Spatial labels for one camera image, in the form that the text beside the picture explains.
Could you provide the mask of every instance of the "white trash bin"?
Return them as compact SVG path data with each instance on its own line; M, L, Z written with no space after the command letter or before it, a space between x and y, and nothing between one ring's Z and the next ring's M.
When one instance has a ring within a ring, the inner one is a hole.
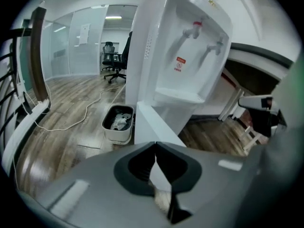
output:
M131 118L126 121L127 125L122 130L111 130L111 125L117 114L130 114ZM102 123L105 137L114 144L127 144L132 136L133 115L134 109L131 106L123 104L112 105Z

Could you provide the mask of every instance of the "black office chair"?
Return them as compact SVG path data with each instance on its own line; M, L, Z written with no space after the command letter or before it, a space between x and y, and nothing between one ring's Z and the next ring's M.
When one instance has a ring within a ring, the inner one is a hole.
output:
M106 65L111 65L113 68L113 71L115 70L115 74L109 74L105 75L104 79L106 77L112 76L112 78L109 80L109 84L112 83L112 79L120 77L124 78L126 81L126 75L125 74L120 74L119 72L122 69L127 69L127 63L128 63L128 56L129 56L129 49L130 49L130 42L131 42L131 37L132 37L132 32L129 33L129 38L127 40L127 44L125 45L125 48L123 50L122 54L118 53L108 53L110 55L110 61L105 62ZM118 55L118 58L120 61L114 61L114 55Z
M106 46L109 46L109 47L110 47L110 51L105 51L105 47L106 47ZM113 42L107 41L107 42L105 43L105 46L103 47L103 52L104 52L104 58L103 58L102 64L103 64L103 65L108 65L107 62L110 62L110 61L111 61L111 55L108 54L108 53L109 53L109 52L110 52L110 53L115 52L115 47L113 47ZM110 70L110 68L112 68L112 67L111 67L111 66L103 67L102 71L103 71L104 69L109 69L109 70Z

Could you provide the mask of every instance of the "wooden floor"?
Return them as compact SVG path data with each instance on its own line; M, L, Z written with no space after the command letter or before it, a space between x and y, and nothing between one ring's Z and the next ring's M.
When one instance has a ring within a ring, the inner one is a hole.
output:
M117 79L108 84L100 75L58 78L47 84L52 107L39 125L62 129L81 120L86 106L99 98L100 92L123 86L124 80ZM18 188L36 197L53 180L84 159L120 148L120 145L112 145L104 138L101 126L110 103L119 91L120 88L102 94L101 101L88 108L87 118L67 131L48 132L36 127L17 163ZM124 103L124 96L123 90L115 103ZM242 146L251 138L245 137L240 142L238 137L243 132L238 122L228 118L223 123L190 121L179 137L190 148L244 156Z

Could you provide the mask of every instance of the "warning label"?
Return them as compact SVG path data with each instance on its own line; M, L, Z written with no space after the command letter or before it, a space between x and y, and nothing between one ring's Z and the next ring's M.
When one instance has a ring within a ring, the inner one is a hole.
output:
M181 57L177 57L176 60L178 63L176 64L176 67L174 68L175 71L181 72L183 64L186 63L185 59L182 59Z

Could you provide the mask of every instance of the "ceiling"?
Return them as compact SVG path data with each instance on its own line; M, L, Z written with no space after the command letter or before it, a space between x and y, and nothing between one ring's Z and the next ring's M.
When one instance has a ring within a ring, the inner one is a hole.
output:
M127 5L110 5L107 16L122 16L122 19L106 19L105 29L131 29L137 7Z

